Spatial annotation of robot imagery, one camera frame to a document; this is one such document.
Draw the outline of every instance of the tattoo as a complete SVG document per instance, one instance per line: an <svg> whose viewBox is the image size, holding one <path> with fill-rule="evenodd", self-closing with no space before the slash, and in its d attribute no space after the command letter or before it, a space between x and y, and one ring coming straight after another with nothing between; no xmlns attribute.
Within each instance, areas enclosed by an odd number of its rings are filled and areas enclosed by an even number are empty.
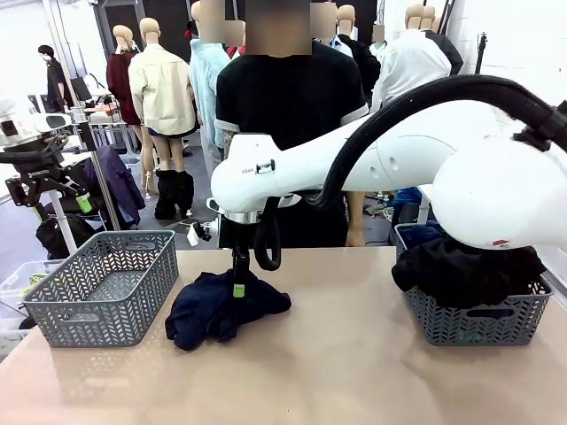
<svg viewBox="0 0 567 425"><path fill-rule="evenodd" d="M229 156L230 144L232 143L232 138L237 134L236 131L223 130L222 136L224 138L224 158Z"/></svg>

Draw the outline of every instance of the white robotic arm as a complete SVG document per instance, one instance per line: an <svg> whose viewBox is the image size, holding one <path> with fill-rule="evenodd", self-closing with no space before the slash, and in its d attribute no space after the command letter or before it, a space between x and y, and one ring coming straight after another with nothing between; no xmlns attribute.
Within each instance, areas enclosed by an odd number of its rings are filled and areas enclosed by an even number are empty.
<svg viewBox="0 0 567 425"><path fill-rule="evenodd" d="M346 140L369 117L287 151L269 135L236 135L214 171L227 218L264 209L269 197L321 189ZM567 154L498 135L490 108L459 101L418 112L359 157L345 191L433 183L433 209L455 239L482 249L567 244Z"/></svg>

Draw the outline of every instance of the person's hand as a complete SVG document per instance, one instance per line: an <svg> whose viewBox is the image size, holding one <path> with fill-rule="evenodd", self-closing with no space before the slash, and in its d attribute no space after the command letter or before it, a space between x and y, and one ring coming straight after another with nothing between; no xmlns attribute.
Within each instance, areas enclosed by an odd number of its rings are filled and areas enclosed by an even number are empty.
<svg viewBox="0 0 567 425"><path fill-rule="evenodd" d="M346 234L347 247L362 247L364 246L364 233L362 228L348 228L348 233Z"/></svg>

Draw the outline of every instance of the empty basket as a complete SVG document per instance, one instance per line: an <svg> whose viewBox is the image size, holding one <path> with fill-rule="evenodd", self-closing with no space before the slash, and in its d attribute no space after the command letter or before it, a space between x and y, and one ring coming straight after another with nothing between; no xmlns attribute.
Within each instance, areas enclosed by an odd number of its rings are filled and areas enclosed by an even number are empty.
<svg viewBox="0 0 567 425"><path fill-rule="evenodd" d="M91 237L24 297L52 347L138 344L179 275L172 231Z"/></svg>
<svg viewBox="0 0 567 425"><path fill-rule="evenodd" d="M397 252L407 248L396 226ZM471 309L437 306L434 297L415 286L405 293L417 321L433 345L526 345L540 323L553 291L542 275L530 287L532 295L512 295L498 305L479 305Z"/></svg>

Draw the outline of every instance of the red garment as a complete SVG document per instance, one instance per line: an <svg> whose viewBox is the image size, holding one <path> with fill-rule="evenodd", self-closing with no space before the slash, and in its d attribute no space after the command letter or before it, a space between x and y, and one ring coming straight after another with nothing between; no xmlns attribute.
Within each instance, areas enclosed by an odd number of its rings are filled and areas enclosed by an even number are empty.
<svg viewBox="0 0 567 425"><path fill-rule="evenodd" d="M229 47L227 49L227 55L229 55L229 58L232 58L236 52L237 52L236 47Z"/></svg>
<svg viewBox="0 0 567 425"><path fill-rule="evenodd" d="M124 122L130 126L139 126L140 119L134 109L132 92L130 91L130 79L128 77L128 67L135 53L125 51L121 54L114 53L108 59L106 66L106 82L108 89L120 102L120 114Z"/></svg>

